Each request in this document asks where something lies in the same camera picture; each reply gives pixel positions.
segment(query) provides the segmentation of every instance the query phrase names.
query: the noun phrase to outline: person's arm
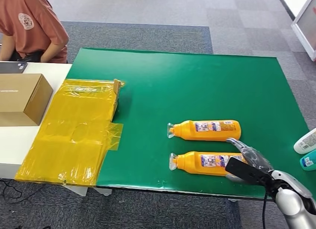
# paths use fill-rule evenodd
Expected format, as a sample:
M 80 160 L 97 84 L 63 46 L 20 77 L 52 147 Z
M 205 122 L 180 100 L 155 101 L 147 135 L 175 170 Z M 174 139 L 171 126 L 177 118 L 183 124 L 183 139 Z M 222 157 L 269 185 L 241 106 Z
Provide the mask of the person's arm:
M 41 63 L 53 59 L 69 41 L 69 36 L 46 0 L 25 0 L 36 21 L 51 39 L 51 44 L 41 57 Z
M 2 43 L 0 61 L 8 61 L 15 49 L 15 41 L 13 36 L 4 34 Z
M 41 57 L 41 63 L 49 62 L 64 48 L 67 43 L 68 38 L 58 45 L 51 43 L 51 45 Z

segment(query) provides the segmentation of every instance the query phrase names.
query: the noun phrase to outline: green table mat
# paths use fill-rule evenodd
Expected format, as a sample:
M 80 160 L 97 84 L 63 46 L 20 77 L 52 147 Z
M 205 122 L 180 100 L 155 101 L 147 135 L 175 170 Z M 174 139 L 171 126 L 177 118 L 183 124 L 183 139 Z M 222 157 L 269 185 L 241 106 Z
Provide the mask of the green table mat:
M 241 141 L 316 193 L 316 171 L 303 171 L 293 149 L 308 129 L 276 58 L 82 48 L 67 78 L 126 82 L 113 120 L 124 125 L 120 146 L 108 152 L 97 186 L 263 197 L 259 186 L 168 168 L 170 153 L 238 152 L 168 139 L 168 122 L 235 119 Z

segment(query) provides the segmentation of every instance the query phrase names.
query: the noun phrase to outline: orange bottle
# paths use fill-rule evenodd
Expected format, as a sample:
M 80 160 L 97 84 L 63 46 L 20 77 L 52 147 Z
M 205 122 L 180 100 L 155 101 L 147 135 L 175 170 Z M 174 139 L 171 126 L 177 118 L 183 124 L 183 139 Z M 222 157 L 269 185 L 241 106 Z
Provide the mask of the orange bottle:
M 228 138 L 238 140 L 241 125 L 235 120 L 187 120 L 181 124 L 167 125 L 167 137 L 181 137 L 186 140 L 223 141 Z
M 183 155 L 171 153 L 169 159 L 169 169 L 179 168 L 192 174 L 203 174 L 212 176 L 225 176 L 225 170 L 231 157 L 247 163 L 241 153 L 201 153 L 189 152 Z

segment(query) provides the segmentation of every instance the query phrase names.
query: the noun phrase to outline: person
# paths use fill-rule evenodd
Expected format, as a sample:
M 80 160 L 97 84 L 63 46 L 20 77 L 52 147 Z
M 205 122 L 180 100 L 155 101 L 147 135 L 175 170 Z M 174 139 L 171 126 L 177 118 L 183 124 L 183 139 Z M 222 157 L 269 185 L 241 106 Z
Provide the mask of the person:
M 0 61 L 66 63 L 69 36 L 48 0 L 0 0 Z

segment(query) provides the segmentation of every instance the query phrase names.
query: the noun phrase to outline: robotic arm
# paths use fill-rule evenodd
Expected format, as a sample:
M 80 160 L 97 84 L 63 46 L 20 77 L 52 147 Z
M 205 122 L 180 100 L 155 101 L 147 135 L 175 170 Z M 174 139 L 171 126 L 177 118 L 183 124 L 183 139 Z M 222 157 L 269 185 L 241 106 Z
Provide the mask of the robotic arm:
M 309 190 L 286 172 L 274 170 L 256 149 L 233 138 L 226 141 L 237 147 L 248 163 L 231 157 L 225 167 L 231 173 L 227 178 L 265 187 L 290 229 L 316 229 L 316 203 Z

